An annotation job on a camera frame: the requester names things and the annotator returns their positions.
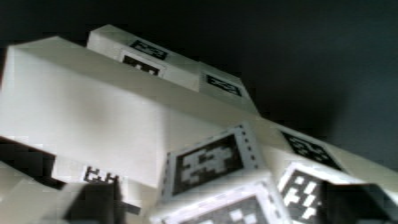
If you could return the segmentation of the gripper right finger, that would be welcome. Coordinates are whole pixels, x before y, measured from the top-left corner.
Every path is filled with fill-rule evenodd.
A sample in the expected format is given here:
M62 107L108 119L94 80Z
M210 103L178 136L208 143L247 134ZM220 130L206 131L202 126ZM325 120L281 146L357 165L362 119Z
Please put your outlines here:
M398 224L398 204L377 184L323 182L320 198L327 224Z

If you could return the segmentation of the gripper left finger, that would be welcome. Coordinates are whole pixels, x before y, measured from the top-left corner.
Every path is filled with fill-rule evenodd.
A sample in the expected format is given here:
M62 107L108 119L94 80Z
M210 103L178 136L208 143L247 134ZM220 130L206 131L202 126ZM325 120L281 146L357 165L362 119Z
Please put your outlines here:
M67 224L126 224L119 183L71 183L60 191Z

